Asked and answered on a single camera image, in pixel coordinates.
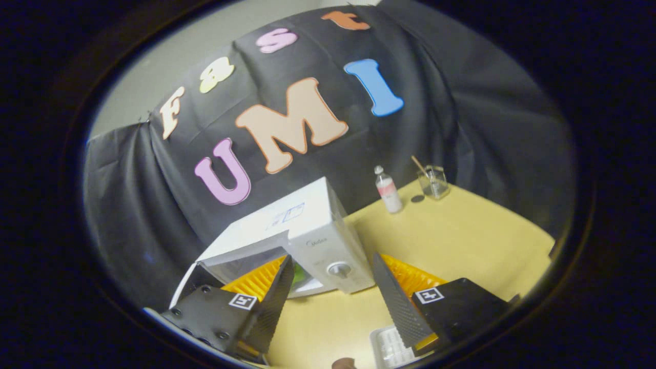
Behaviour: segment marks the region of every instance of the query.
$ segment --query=bottle label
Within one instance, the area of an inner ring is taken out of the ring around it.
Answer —
[[[394,182],[390,182],[385,187],[378,187],[378,193],[380,194],[380,197],[385,197],[385,196],[390,196],[396,191],[396,186],[394,186]]]

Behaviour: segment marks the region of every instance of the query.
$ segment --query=plastic bottle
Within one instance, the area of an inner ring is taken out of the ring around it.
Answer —
[[[396,186],[394,186],[394,181],[382,171],[380,165],[377,165],[373,172],[376,173],[376,187],[378,188],[378,193],[382,201],[385,203],[385,207],[387,207],[387,211],[392,214],[398,213],[403,209],[403,203],[401,203],[399,192],[396,190]]]

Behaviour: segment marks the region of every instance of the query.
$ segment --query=foam letter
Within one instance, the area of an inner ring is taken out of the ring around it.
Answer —
[[[321,19],[330,19],[335,22],[336,25],[341,28],[346,28],[347,30],[357,31],[357,30],[368,30],[369,25],[365,22],[356,22],[353,18],[357,17],[353,13],[343,13],[340,11],[330,12],[321,17]]]
[[[298,36],[295,33],[287,33],[288,31],[287,28],[273,30],[258,38],[257,41],[255,41],[255,45],[261,46],[260,51],[266,54],[278,51],[293,44],[298,39]]]
[[[214,197],[226,205],[236,205],[248,197],[251,193],[251,180],[248,178],[248,174],[239,163],[239,160],[235,157],[235,154],[232,152],[232,140],[223,139],[221,140],[216,147],[214,147],[214,156],[221,158],[226,164],[230,173],[235,177],[237,184],[235,188],[228,190],[226,189],[221,181],[219,181],[216,173],[212,170],[212,160],[210,158],[203,158],[194,170],[194,173],[201,177],[205,186],[212,192]]]
[[[208,93],[212,91],[216,84],[230,77],[235,66],[230,65],[227,56],[218,58],[211,62],[205,70],[201,73],[201,93]]]
[[[180,97],[184,94],[184,87],[180,86],[173,95],[166,101],[166,103],[159,109],[162,115],[162,125],[164,126],[164,134],[162,139],[168,139],[169,135],[178,125],[178,118],[174,115],[180,113]]]
[[[267,172],[277,173],[292,162],[292,155],[282,152],[275,140],[300,154],[308,151],[305,123],[312,130],[310,140],[316,146],[328,144],[348,131],[346,122],[338,120],[323,101],[318,83],[314,78],[305,78],[289,86],[287,116],[258,104],[237,117],[237,127],[248,129],[260,146],[267,160]]]
[[[387,116],[403,108],[403,100],[394,96],[387,82],[378,71],[378,63],[373,59],[363,59],[344,66],[344,71],[355,75],[369,93],[373,101],[371,112],[376,117]]]

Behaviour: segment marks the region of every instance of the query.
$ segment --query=glass cup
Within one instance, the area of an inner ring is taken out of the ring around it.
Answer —
[[[444,175],[444,168],[436,165],[427,165],[424,169],[428,176],[422,171],[417,172],[419,185],[424,195],[435,200],[446,196],[449,193],[449,183],[447,182],[446,175]]]

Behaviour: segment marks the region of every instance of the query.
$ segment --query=table surface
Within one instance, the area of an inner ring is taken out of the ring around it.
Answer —
[[[345,221],[366,248],[447,281],[469,278],[505,301],[525,295],[550,265],[554,239],[527,219],[453,185],[439,201],[410,201],[419,194],[414,181],[399,189],[400,213],[389,214],[379,200]],[[329,369],[352,357],[358,369],[375,369],[369,334],[392,324],[376,286],[290,299],[267,359],[274,368]]]

